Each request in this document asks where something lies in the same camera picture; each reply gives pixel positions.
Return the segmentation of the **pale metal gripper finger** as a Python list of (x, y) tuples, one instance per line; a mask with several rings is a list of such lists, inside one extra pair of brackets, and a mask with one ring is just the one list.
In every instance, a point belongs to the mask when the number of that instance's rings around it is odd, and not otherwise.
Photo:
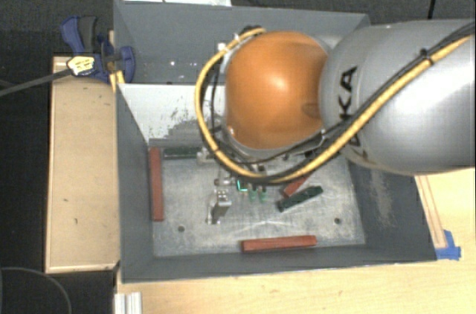
[(226, 215), (228, 209), (232, 206), (232, 201), (228, 190), (218, 190), (216, 192), (216, 217), (220, 218)]
[(206, 223), (208, 225), (214, 225), (216, 223), (216, 218), (214, 213), (216, 204), (217, 204), (217, 195), (216, 193), (211, 193), (208, 197), (208, 203), (207, 203)]

